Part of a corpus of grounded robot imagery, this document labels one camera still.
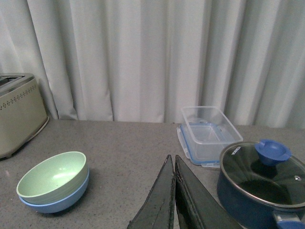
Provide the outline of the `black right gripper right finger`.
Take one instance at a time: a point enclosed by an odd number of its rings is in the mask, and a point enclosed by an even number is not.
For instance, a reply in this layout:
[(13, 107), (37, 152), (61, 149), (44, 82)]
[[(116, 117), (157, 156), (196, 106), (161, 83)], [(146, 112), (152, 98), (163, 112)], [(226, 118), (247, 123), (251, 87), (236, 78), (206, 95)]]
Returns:
[(175, 156), (175, 202), (181, 229), (240, 229), (179, 155)]

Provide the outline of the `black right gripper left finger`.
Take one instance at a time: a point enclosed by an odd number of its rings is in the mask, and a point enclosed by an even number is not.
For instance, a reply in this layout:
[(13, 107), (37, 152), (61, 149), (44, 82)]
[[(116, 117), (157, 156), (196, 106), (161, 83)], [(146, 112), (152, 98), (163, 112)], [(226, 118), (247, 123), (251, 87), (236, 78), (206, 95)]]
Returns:
[(168, 155), (129, 229), (172, 229), (174, 223), (176, 176), (172, 156)]

